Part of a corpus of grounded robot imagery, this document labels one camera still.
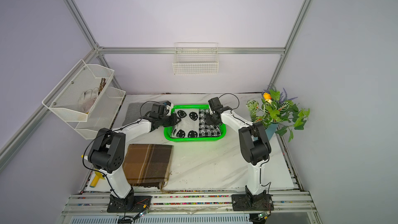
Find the smiley face scarf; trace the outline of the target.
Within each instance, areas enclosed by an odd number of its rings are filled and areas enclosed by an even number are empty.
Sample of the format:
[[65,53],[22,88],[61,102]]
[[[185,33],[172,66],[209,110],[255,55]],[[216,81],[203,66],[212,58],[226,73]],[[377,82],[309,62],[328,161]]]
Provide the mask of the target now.
[[218,125],[209,125],[205,121],[209,109],[179,108],[175,113],[181,122],[173,126],[172,139],[218,138],[221,136]]

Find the brown plaid scarf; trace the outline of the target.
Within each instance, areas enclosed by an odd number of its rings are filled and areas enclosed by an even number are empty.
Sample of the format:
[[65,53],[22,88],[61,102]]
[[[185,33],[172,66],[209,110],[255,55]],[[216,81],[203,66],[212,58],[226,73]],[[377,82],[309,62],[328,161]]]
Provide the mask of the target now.
[[173,146],[131,144],[123,162],[123,171],[131,186],[161,188],[169,180]]

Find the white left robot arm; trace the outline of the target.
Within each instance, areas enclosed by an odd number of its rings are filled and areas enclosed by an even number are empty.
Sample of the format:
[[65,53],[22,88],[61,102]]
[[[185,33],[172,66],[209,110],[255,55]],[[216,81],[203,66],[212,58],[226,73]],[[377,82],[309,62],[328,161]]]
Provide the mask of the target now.
[[120,200],[134,197],[133,189],[127,182],[122,164],[129,143],[159,127],[172,127],[181,118],[172,113],[174,104],[154,102],[149,112],[136,121],[120,128],[102,128],[88,145],[82,156],[82,162],[92,164],[92,171],[98,171],[108,182],[111,194]]

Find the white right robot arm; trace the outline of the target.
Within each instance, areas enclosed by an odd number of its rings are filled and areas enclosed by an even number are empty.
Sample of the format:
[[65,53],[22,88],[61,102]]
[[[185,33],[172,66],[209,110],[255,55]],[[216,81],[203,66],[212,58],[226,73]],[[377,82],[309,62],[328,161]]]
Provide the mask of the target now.
[[267,192],[261,179],[261,167],[269,161],[272,148],[263,124],[244,119],[232,108],[223,106],[218,97],[210,99],[208,104],[210,112],[205,122],[225,124],[238,134],[241,155],[248,163],[246,194],[254,197]]

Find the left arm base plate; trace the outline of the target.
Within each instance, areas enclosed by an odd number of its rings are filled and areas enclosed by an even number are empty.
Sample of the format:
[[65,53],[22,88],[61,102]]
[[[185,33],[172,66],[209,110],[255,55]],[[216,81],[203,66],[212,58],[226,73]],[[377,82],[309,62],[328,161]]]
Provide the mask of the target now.
[[152,196],[133,196],[119,199],[110,195],[110,202],[107,207],[108,213],[141,213],[148,209]]

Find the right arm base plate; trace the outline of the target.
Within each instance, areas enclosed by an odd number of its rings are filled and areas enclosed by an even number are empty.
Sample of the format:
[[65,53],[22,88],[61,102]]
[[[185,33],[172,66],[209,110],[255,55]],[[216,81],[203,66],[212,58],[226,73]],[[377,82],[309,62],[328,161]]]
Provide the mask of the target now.
[[249,198],[247,195],[232,195],[234,211],[273,211],[274,203],[269,194]]

